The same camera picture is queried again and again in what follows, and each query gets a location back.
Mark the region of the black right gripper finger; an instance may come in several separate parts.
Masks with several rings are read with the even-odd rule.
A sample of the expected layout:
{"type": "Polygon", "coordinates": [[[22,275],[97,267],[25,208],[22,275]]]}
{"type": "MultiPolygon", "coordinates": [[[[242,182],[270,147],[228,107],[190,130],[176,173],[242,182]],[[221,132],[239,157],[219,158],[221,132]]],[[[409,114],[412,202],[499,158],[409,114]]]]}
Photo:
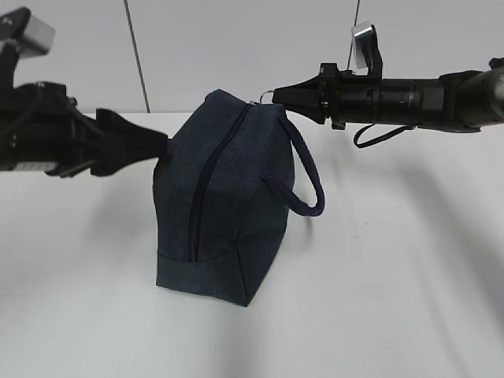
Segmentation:
{"type": "Polygon", "coordinates": [[[272,102],[314,122],[325,122],[323,93],[324,85],[316,76],[302,83],[275,89],[272,102]]]}

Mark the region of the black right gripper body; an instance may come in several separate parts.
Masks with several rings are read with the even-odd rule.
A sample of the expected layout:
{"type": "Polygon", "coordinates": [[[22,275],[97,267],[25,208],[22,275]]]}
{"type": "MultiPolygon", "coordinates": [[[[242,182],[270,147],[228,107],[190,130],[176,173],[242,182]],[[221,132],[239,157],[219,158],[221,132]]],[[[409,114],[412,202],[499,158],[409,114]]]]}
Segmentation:
{"type": "Polygon", "coordinates": [[[340,71],[336,63],[321,63],[317,76],[317,91],[324,120],[331,121],[333,130],[345,130],[346,123],[338,115],[340,71]]]}

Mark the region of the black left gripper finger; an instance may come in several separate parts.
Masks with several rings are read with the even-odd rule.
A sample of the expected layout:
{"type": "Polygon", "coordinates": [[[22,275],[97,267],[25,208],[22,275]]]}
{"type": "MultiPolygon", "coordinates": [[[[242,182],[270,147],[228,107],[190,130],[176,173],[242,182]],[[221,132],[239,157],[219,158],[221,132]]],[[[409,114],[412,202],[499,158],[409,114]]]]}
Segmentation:
{"type": "Polygon", "coordinates": [[[109,109],[97,109],[95,125],[101,132],[91,175],[111,176],[140,161],[163,158],[169,151],[169,137],[125,120],[109,109]]]}

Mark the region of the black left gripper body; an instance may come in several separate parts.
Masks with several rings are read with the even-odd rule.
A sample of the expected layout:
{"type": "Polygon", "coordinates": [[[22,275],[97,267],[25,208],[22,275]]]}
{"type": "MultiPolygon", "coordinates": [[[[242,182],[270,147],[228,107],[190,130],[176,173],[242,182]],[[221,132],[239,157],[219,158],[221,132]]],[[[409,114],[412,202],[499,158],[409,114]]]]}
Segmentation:
{"type": "Polygon", "coordinates": [[[78,102],[67,95],[63,84],[40,82],[43,95],[39,115],[43,118],[43,157],[39,171],[48,176],[74,177],[98,164],[102,132],[83,115],[78,102]]]}

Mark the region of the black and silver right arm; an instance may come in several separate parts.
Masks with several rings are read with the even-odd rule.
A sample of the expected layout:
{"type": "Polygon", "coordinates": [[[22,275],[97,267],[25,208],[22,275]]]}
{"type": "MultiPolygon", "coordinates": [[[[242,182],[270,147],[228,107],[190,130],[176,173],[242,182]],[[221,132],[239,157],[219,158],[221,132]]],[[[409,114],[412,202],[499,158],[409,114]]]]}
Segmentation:
{"type": "Polygon", "coordinates": [[[331,120],[336,129],[389,124],[474,133],[503,122],[503,60],[489,66],[436,79],[384,79],[323,63],[314,78],[275,89],[272,100],[318,124],[331,120]]]}

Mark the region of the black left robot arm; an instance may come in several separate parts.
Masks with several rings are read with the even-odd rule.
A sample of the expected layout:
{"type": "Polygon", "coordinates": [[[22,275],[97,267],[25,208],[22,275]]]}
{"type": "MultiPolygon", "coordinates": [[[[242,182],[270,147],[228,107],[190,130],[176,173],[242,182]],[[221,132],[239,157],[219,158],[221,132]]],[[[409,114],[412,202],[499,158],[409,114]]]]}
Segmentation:
{"type": "Polygon", "coordinates": [[[74,177],[111,176],[140,161],[163,158],[169,137],[110,109],[88,117],[63,84],[29,83],[1,90],[1,170],[74,177]]]}

